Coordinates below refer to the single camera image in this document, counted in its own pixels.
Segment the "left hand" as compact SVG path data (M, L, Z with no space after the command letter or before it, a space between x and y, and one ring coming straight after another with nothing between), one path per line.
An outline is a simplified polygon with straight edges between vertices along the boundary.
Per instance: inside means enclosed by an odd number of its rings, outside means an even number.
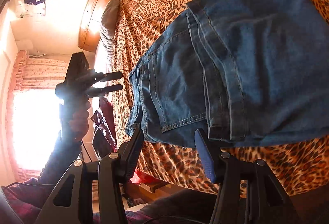
M84 105L73 113L71 120L69 120L69 127L71 128L73 135L71 138L74 142L81 141L89 130L89 109L91 104L87 101Z

